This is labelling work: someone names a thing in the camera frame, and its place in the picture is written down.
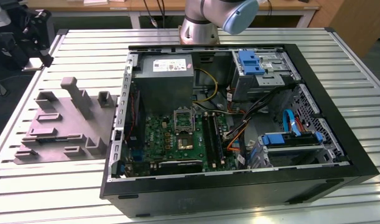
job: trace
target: table leg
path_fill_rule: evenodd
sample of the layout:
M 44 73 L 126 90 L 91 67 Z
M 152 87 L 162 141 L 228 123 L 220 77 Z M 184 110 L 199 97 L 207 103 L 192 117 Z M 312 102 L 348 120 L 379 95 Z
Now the table leg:
M 300 17 L 296 28 L 307 28 L 314 18 L 314 15 L 315 15 L 315 10 L 306 10 L 303 16 Z
M 142 26 L 140 26 L 140 12 L 139 11 L 131 11 L 130 12 L 130 21 L 132 23 L 132 29 L 142 29 Z

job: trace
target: yellow wire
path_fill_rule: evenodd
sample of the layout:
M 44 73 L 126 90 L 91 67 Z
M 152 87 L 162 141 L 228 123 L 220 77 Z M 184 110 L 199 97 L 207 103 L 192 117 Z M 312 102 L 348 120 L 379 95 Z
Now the yellow wire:
M 207 99 L 202 99 L 202 100 L 195 100 L 194 102 L 196 102 L 196 103 L 202 103 L 202 102 L 206 102 L 206 101 L 208 101 L 210 99 L 212 99 L 212 97 L 218 94 L 218 81 L 216 81 L 216 79 L 214 78 L 214 76 L 206 71 L 206 70 L 203 70 L 203 69 L 195 69 L 195 70 L 200 70 L 204 74 L 207 74 L 210 77 L 211 77 L 211 79 L 214 80 L 214 82 L 215 82 L 215 92 L 214 92 L 214 94 L 207 98 Z

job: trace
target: green circuit board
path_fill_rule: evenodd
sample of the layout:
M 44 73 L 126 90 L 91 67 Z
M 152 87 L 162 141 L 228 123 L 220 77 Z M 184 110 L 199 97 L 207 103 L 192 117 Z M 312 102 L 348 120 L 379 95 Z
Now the green circuit board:
M 146 147 L 143 153 L 144 162 L 202 160 L 204 172 L 235 170 L 235 157 L 227 156 L 224 164 L 212 168 L 208 165 L 207 149 L 204 144 L 203 116 L 194 117 L 195 130 L 192 133 L 175 133 L 174 115 L 148 116 L 146 122 Z M 190 123 L 186 117 L 178 117 L 178 124 L 187 126 Z M 216 116 L 219 132 L 228 130 L 226 117 Z

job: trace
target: wooden desk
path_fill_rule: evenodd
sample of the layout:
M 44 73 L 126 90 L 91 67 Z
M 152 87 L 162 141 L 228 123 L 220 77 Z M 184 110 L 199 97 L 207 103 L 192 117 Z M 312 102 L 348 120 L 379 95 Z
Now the wooden desk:
M 132 11 L 146 11 L 143 0 L 130 0 Z M 151 11 L 159 11 L 158 1 L 148 0 L 147 5 Z M 320 4 L 316 0 L 311 0 L 308 3 L 298 0 L 271 0 L 272 10 L 319 10 Z M 186 0 L 166 0 L 167 11 L 184 11 Z M 270 4 L 266 2 L 260 5 L 262 11 L 270 10 Z
M 164 0 L 167 15 L 184 15 L 186 0 Z M 158 2 L 147 0 L 152 15 L 160 15 Z M 298 0 L 271 0 L 272 15 L 300 15 L 298 28 L 306 28 L 320 5 L 316 0 L 303 3 Z M 67 0 L 28 0 L 28 7 L 32 9 L 47 9 L 54 12 L 55 17 L 75 16 L 130 16 L 134 28 L 140 28 L 140 16 L 148 12 L 143 0 L 128 0 L 127 2 L 110 2 L 108 5 L 84 6 L 82 1 L 67 2 Z M 270 12 L 268 3 L 260 5 L 258 15 L 267 15 Z

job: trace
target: blue plastic latch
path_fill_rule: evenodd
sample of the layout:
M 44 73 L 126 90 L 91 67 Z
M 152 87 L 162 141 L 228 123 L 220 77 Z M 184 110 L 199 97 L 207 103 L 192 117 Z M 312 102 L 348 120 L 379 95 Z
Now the blue plastic latch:
M 286 143 L 282 134 L 268 134 L 267 137 L 268 137 L 270 143 L 271 143 L 272 145 L 275 145 L 275 144 L 284 144 L 284 143 Z
M 324 141 L 324 138 L 323 138 L 323 135 L 322 135 L 320 132 L 315 133 L 315 137 L 316 137 L 316 139 L 319 140 L 320 143 Z
M 244 75 L 264 75 L 264 69 L 260 67 L 260 59 L 255 51 L 240 50 L 239 61 L 244 69 Z
M 262 141 L 266 146 L 270 145 L 270 139 L 266 135 L 262 137 Z

